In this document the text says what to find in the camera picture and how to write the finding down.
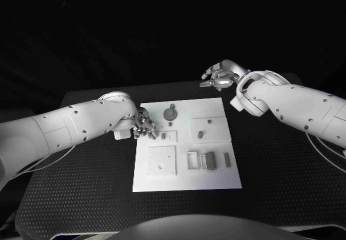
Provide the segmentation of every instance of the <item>white cable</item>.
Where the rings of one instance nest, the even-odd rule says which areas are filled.
[[[49,166],[52,166],[52,165],[53,165],[59,160],[62,160],[62,158],[71,153],[71,151],[72,151],[73,148],[75,148],[75,146],[68,150],[68,152],[63,154],[63,156],[62,156],[56,161],[53,161],[49,165],[46,165],[46,166],[43,166],[43,167],[40,167],[40,168],[37,168],[37,169],[30,170],[36,165],[39,165],[39,163],[40,163],[50,155],[46,156],[45,158],[42,158],[42,160],[39,160],[39,162],[37,162],[33,166],[30,166],[24,172],[22,172],[22,173],[19,173],[17,175],[14,175],[14,177],[13,177],[10,180],[13,180],[14,178],[17,178],[22,174],[26,174],[26,173],[39,171],[39,170],[47,168]]]
[[[308,136],[307,133],[306,133],[306,136],[307,136],[308,141],[310,141],[310,143],[311,143],[316,151],[319,152],[319,154],[324,157],[324,159],[329,161],[329,163],[330,163],[340,171],[343,171],[343,172],[346,173],[346,171],[326,158],[326,156],[323,155],[323,153],[321,153],[320,150],[317,149],[317,147],[316,147],[316,145],[314,145],[314,143],[313,143],[313,141],[311,141],[310,136]]]
[[[323,145],[339,157],[342,157],[343,159],[346,159],[346,157],[344,157],[339,152],[336,152],[336,151],[324,144],[324,142],[321,141],[321,139],[320,139],[319,137],[316,137],[316,138],[317,138],[319,142],[321,143],[321,145]]]

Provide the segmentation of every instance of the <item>black table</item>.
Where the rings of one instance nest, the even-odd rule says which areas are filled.
[[[293,84],[298,77],[282,74]],[[26,240],[56,234],[118,232],[166,216],[213,214],[274,226],[346,227],[346,174],[316,152],[306,134],[267,112],[238,112],[235,86],[218,92],[200,81],[75,91],[62,107],[122,91],[140,103],[222,98],[242,189],[133,192],[137,141],[112,132],[78,145],[55,165],[37,171],[19,208],[16,227]],[[340,167],[346,161],[313,141]],[[63,152],[43,163],[49,164]]]

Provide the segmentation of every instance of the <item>gray object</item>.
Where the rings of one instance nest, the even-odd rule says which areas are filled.
[[[231,216],[169,216],[130,227],[108,240],[303,240],[304,237],[264,223]]]
[[[231,168],[229,154],[225,152],[225,166]]]
[[[170,108],[167,108],[163,112],[163,117],[167,121],[173,121],[177,118],[179,113],[174,108],[174,104],[170,104]]]
[[[197,138],[200,139],[203,137],[203,131],[197,132]]]
[[[215,160],[215,153],[212,151],[205,154],[205,161],[206,161],[206,169],[215,170],[216,160]]]

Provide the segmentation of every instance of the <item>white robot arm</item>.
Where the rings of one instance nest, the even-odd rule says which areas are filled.
[[[45,114],[0,124],[0,190],[16,173],[36,160],[114,131],[117,140],[156,139],[148,111],[124,92],[66,106]]]
[[[231,105],[238,111],[245,109],[254,116],[261,116],[268,109],[277,119],[303,132],[346,148],[346,100],[340,97],[290,84],[272,71],[245,70],[231,60],[213,65],[202,79],[210,80],[200,87],[216,87],[220,91],[236,86],[236,96]]]

